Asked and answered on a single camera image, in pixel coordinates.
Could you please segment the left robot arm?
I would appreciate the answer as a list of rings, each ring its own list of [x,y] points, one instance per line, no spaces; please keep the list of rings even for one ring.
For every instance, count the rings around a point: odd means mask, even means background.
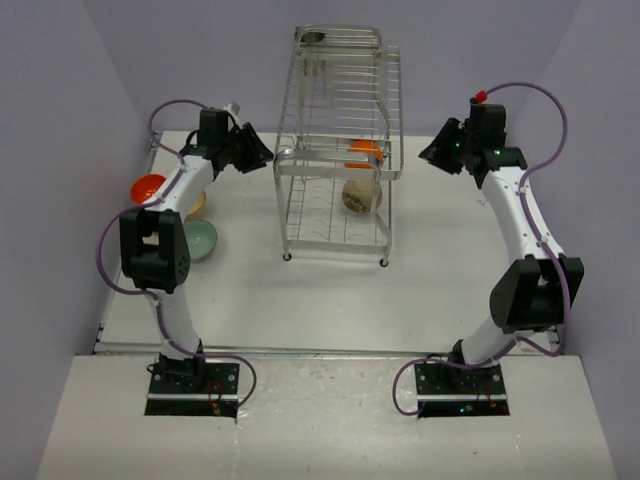
[[[206,385],[208,369],[184,292],[191,267],[184,219],[226,166],[245,174],[272,159],[251,124],[239,121],[235,102],[202,108],[192,137],[196,143],[179,151],[158,145],[176,156],[177,166],[149,200],[118,219],[122,273],[149,299],[161,335],[154,378],[187,393]]]

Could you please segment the cream beige bowl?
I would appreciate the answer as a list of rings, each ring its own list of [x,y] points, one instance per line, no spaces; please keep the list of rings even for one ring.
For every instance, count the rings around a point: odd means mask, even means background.
[[[194,203],[191,205],[188,212],[186,213],[185,218],[186,219],[196,218],[204,209],[205,204],[206,204],[206,192],[201,191],[197,199],[194,201]]]

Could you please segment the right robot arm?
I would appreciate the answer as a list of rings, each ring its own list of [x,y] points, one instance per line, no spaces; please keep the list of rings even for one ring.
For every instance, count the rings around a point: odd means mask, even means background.
[[[550,233],[533,195],[518,147],[506,144],[506,109],[474,101],[464,121],[450,118],[420,156],[447,173],[467,171],[492,208],[504,239],[508,268],[491,290],[488,318],[459,340],[440,366],[448,385],[467,393],[516,345],[566,325],[584,277],[580,258],[567,255]]]

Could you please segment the green bowl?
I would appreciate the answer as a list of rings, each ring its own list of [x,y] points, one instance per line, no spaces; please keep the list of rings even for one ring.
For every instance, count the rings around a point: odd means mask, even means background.
[[[218,234],[216,228],[208,221],[187,221],[183,228],[192,261],[204,259],[215,249]]]

